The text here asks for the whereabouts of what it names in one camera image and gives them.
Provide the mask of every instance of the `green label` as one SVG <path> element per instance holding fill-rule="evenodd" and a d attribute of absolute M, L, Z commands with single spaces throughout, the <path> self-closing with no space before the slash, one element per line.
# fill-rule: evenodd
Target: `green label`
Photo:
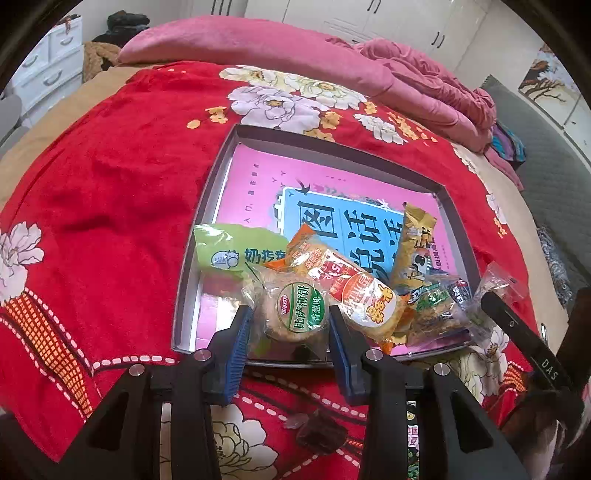
<path fill-rule="evenodd" d="M 320 326 L 324 318 L 324 299 L 307 283 L 290 283 L 279 294 L 277 314 L 292 332 L 306 333 Z"/>
<path fill-rule="evenodd" d="M 435 283 L 425 288 L 421 297 L 418 299 L 416 310 L 432 309 L 434 306 L 449 298 L 449 293 L 441 288 L 439 283 Z"/>

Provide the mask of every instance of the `pink pillow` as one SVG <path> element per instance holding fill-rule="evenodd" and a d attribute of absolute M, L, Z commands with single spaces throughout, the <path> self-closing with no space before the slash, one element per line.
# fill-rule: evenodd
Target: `pink pillow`
<path fill-rule="evenodd" d="M 119 52 L 119 61 L 254 65 L 338 83 L 367 96 L 392 85 L 388 69 L 333 41 L 329 35 L 283 23 L 208 15 L 141 32 Z"/>

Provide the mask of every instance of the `red label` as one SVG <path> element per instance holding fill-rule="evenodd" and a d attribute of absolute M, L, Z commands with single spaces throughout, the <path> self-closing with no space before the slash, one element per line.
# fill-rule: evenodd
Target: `red label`
<path fill-rule="evenodd" d="M 290 299 L 287 298 L 287 295 L 282 295 L 279 299 L 279 311 L 281 315 L 287 315 L 287 312 L 290 311 Z"/>

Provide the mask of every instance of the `snack package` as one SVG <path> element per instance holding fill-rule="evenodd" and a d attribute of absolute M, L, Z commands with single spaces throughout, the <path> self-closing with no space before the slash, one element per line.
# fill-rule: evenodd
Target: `snack package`
<path fill-rule="evenodd" d="M 476 343 L 489 340 L 495 327 L 495 322 L 480 308 L 482 296 L 488 291 L 495 292 L 508 305 L 523 300 L 528 295 L 527 287 L 511 277 L 498 263 L 488 264 L 474 298 L 465 305 L 470 320 L 470 334 Z"/>
<path fill-rule="evenodd" d="M 465 281 L 451 275 L 432 275 L 427 276 L 426 282 L 430 285 L 416 302 L 416 318 L 408 333 L 408 346 L 451 335 L 470 325 L 462 309 L 472 298 Z"/>
<path fill-rule="evenodd" d="M 193 229 L 202 270 L 218 268 L 243 276 L 246 262 L 263 264 L 285 255 L 287 238 L 266 228 L 204 223 Z"/>
<path fill-rule="evenodd" d="M 280 342 L 304 343 L 319 356 L 326 353 L 328 295 L 309 277 L 264 267 L 249 268 L 259 285 L 254 322 Z"/>
<path fill-rule="evenodd" d="M 287 245 L 285 258 L 265 266 L 328 282 L 329 293 L 349 324 L 378 342 L 392 335 L 406 306 L 404 297 L 330 249 L 306 224 Z"/>
<path fill-rule="evenodd" d="M 424 210 L 406 204 L 398 251 L 390 276 L 392 288 L 420 288 L 431 264 L 430 247 L 437 221 Z"/>

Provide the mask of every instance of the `pink blanket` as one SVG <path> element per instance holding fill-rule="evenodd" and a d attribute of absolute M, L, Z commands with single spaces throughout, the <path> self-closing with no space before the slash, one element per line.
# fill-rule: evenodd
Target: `pink blanket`
<path fill-rule="evenodd" d="M 376 98 L 435 133 L 480 152 L 491 133 L 461 111 L 392 75 L 387 66 L 332 38 L 291 25 L 237 17 L 195 17 L 145 30 L 120 52 L 123 63 L 198 60 L 246 64 L 338 83 Z"/>
<path fill-rule="evenodd" d="M 398 80 L 454 107 L 476 127 L 486 129 L 495 124 L 496 107 L 491 96 L 480 88 L 469 90 L 452 72 L 424 53 L 383 38 L 356 45 L 355 50 L 384 65 Z"/>

